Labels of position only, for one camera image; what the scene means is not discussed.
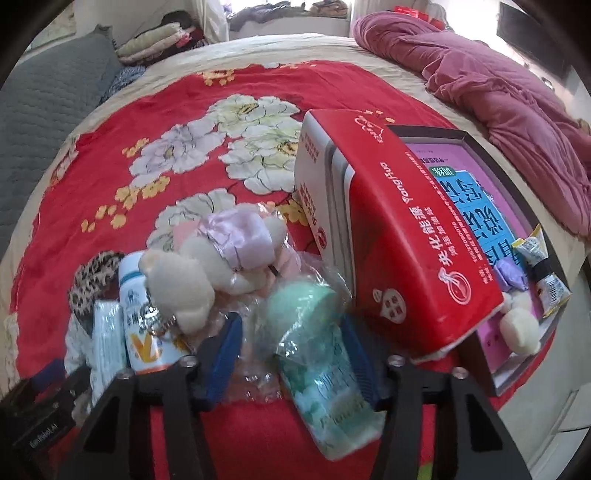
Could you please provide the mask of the yellow white snack packet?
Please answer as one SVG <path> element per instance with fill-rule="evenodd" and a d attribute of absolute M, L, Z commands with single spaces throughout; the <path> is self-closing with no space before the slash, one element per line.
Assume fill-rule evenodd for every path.
<path fill-rule="evenodd" d="M 538 223 L 528 237 L 516 239 L 511 246 L 529 266 L 542 304 L 542 317 L 553 315 L 570 299 L 572 293 L 551 266 L 550 253 L 541 224 Z"/>

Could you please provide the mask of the purple bow plush toy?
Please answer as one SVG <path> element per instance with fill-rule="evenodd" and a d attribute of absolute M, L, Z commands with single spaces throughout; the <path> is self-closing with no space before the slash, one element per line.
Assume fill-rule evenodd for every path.
<path fill-rule="evenodd" d="M 505 343 L 516 355 L 537 354 L 541 349 L 540 323 L 525 271 L 510 257 L 499 260 L 493 271 L 503 293 L 499 330 Z"/>

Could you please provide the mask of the grey quilted headboard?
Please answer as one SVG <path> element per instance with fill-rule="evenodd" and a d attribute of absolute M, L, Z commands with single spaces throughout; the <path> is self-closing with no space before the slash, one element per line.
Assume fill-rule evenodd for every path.
<path fill-rule="evenodd" d="M 66 137 L 122 69 L 112 29 L 45 50 L 18 64 L 1 89 L 1 250 Z"/>

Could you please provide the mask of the blue patterned pillow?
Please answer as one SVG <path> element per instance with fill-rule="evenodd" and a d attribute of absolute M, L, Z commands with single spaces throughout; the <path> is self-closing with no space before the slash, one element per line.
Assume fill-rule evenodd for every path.
<path fill-rule="evenodd" d="M 104 103 L 123 88 L 138 80 L 146 71 L 143 66 L 125 66 L 114 77 L 106 92 L 102 95 L 100 103 Z"/>

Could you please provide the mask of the small white tissue pack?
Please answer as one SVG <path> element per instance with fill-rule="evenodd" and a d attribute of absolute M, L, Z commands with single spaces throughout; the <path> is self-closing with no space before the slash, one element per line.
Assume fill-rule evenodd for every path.
<path fill-rule="evenodd" d="M 95 301 L 91 339 L 90 385 L 92 404 L 96 405 L 116 374 L 127 367 L 122 309 L 117 301 Z"/>

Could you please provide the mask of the red bags on rack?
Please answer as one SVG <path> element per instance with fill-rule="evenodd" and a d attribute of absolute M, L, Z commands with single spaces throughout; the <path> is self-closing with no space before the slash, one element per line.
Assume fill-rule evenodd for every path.
<path fill-rule="evenodd" d="M 419 18 L 431 24 L 446 24 L 447 22 L 445 9 L 436 3 L 429 3 L 426 5 L 413 4 L 412 6 L 397 5 L 394 6 L 393 11 L 414 18 Z"/>

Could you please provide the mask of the clothes on window sill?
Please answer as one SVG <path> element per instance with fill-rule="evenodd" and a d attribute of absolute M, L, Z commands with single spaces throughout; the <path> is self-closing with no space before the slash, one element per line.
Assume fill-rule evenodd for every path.
<path fill-rule="evenodd" d="M 228 13 L 228 20 L 235 23 L 242 21 L 265 23 L 274 19 L 304 16 L 346 19 L 349 17 L 349 5 L 345 1 L 315 1 L 310 5 L 306 1 L 302 1 L 300 5 L 294 5 L 290 1 L 266 2 Z"/>

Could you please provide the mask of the red floral blanket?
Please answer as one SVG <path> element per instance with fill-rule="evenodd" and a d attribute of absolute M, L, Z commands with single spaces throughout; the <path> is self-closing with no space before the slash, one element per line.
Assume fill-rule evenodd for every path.
<path fill-rule="evenodd" d="M 297 250 L 318 254 L 291 193 L 301 121 L 317 108 L 454 128 L 377 75 L 327 60 L 193 73 L 132 101 L 74 141 L 42 194 L 11 289 L 12 375 L 63 359 L 67 292 L 77 268 L 101 251 L 168 249 L 179 223 L 262 202 L 283 213 Z M 368 479 L 378 450 L 374 442 L 325 459 L 286 400 L 217 407 L 204 426 L 219 479 Z"/>

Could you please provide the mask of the pink crumpled quilt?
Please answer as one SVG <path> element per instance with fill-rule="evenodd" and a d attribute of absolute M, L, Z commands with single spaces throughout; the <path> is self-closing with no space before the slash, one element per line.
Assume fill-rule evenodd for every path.
<path fill-rule="evenodd" d="M 353 38 L 475 117 L 556 220 L 589 238 L 590 135 L 538 77 L 481 42 L 395 12 L 360 18 Z"/>

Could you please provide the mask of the beige bed sheet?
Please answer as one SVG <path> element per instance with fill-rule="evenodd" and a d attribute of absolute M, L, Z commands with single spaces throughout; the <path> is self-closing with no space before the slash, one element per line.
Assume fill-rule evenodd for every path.
<path fill-rule="evenodd" d="M 105 104 L 89 114 L 68 135 L 52 163 L 35 185 L 14 228 L 10 244 L 1 262 L 1 318 L 8 317 L 8 294 L 16 276 L 17 266 L 32 238 L 33 219 L 38 213 L 42 194 L 48 188 L 50 176 L 60 161 L 67 155 L 77 137 L 94 130 L 100 123 L 123 106 L 145 95 L 155 93 L 181 77 L 205 70 L 222 70 L 263 64 L 264 61 L 297 63 L 307 60 L 335 60 L 356 64 L 377 75 L 402 92 L 424 102 L 450 120 L 455 126 L 468 131 L 499 162 L 515 185 L 531 201 L 531 206 L 542 221 L 549 241 L 557 248 L 558 258 L 571 286 L 577 287 L 582 280 L 583 268 L 587 265 L 589 248 L 556 223 L 542 203 L 533 198 L 533 193 L 517 178 L 517 171 L 501 153 L 485 140 L 484 128 L 455 107 L 442 103 L 424 87 L 424 81 L 416 75 L 381 59 L 356 45 L 352 39 L 321 34 L 271 35 L 246 38 L 216 44 L 171 57 L 154 67 L 131 86 L 124 88 Z"/>

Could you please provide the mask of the leopard print scrunchie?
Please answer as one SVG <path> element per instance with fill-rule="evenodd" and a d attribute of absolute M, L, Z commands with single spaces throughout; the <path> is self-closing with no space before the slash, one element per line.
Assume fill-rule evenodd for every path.
<path fill-rule="evenodd" d="M 102 251 L 80 265 L 68 291 L 68 305 L 79 321 L 92 317 L 94 302 L 103 299 L 118 279 L 118 267 L 124 254 L 119 251 Z"/>

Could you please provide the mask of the green sponge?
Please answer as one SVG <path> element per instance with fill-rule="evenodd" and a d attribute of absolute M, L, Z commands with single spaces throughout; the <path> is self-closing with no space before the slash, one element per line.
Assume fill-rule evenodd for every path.
<path fill-rule="evenodd" d="M 311 363 L 348 304 L 347 289 L 310 277 L 283 280 L 259 306 L 256 346 L 266 356 Z"/>

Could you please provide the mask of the red cardboard box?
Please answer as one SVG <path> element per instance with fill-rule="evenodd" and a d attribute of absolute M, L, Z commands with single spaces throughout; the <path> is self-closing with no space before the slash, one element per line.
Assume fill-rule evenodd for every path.
<path fill-rule="evenodd" d="M 475 235 L 383 122 L 355 110 L 308 111 L 294 179 L 353 312 L 412 360 L 445 357 L 500 310 L 503 294 Z"/>

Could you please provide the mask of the folded blankets stack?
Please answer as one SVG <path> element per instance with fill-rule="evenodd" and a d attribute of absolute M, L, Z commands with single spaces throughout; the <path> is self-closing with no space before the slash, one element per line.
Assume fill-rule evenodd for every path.
<path fill-rule="evenodd" d="M 207 44 L 197 20 L 184 10 L 176 10 L 165 14 L 158 26 L 119 46 L 116 54 L 123 65 L 147 67 Z"/>

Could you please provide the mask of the pink bow plush toy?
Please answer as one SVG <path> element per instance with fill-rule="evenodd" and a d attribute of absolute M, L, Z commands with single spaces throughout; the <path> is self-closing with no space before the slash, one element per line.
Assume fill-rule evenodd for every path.
<path fill-rule="evenodd" d="M 159 330 L 184 335 L 204 329 L 218 294 L 242 296 L 270 289 L 288 251 L 287 224 L 260 204 L 238 206 L 183 222 L 171 251 L 148 249 L 139 260 L 149 299 L 163 319 Z"/>

